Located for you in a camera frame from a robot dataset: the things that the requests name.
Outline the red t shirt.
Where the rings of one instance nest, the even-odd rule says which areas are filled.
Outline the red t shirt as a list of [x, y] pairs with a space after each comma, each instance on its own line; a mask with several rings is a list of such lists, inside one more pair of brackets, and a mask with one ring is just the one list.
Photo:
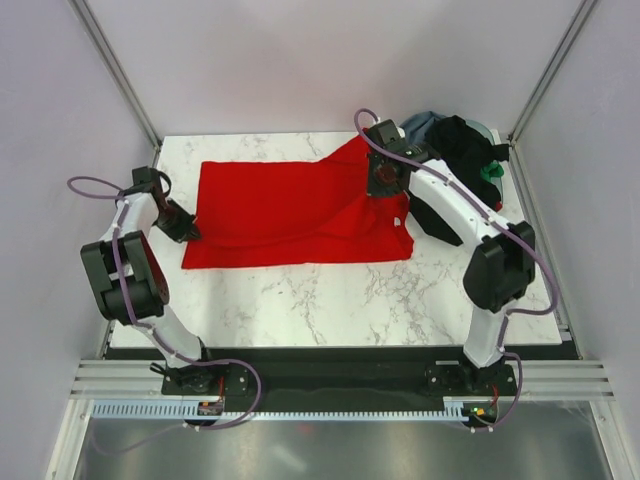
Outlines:
[[405, 194], [367, 193], [368, 145], [355, 137], [316, 162], [202, 164], [185, 270], [404, 261], [414, 240]]

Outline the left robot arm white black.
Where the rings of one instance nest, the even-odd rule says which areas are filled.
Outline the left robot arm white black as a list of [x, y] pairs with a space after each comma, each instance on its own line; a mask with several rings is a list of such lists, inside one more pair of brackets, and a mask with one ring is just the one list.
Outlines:
[[154, 228], [180, 244], [197, 241], [196, 216], [170, 198], [171, 180], [152, 167], [132, 171], [132, 185], [114, 196], [115, 215], [99, 240], [81, 248], [80, 256], [101, 315], [143, 334], [170, 369], [186, 368], [185, 382], [208, 393], [219, 382], [219, 369], [205, 360], [204, 345], [178, 319], [170, 303], [166, 277], [147, 239]]

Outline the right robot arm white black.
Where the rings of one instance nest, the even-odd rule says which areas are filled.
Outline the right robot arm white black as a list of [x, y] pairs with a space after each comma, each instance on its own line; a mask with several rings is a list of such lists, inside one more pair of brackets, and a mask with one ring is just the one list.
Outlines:
[[494, 381], [492, 366], [504, 356], [504, 318], [535, 279], [535, 234], [484, 204], [426, 143], [411, 145], [391, 120], [378, 119], [358, 133], [369, 145], [367, 194], [405, 193], [431, 207], [470, 254], [463, 287], [473, 304], [458, 381], [467, 392], [483, 392]]

